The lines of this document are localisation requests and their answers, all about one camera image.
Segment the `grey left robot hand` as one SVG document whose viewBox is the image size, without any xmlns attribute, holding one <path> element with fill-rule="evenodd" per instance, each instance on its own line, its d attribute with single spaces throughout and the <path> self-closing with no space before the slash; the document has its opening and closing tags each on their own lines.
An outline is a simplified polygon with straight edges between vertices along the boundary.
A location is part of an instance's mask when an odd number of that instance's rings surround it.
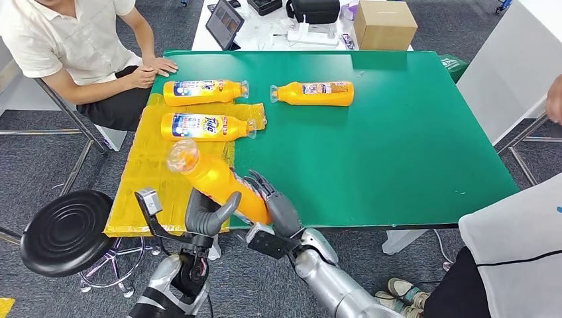
<svg viewBox="0 0 562 318">
<path fill-rule="evenodd" d="M 222 224 L 237 210 L 242 194 L 233 192 L 220 205 L 197 189 L 192 189 L 186 209 L 186 230 L 209 237 L 217 235 Z"/>
</svg>

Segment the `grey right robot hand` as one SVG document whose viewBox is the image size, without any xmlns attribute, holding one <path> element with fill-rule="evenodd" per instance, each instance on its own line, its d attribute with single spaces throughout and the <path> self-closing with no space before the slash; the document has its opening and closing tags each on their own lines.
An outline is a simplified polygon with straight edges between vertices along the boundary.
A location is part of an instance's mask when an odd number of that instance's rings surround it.
<svg viewBox="0 0 562 318">
<path fill-rule="evenodd" d="M 244 177 L 244 180 L 263 198 L 272 219 L 274 232 L 282 237 L 292 238 L 303 229 L 292 202 L 258 172 L 250 170 L 249 174 L 250 176 Z"/>
</svg>

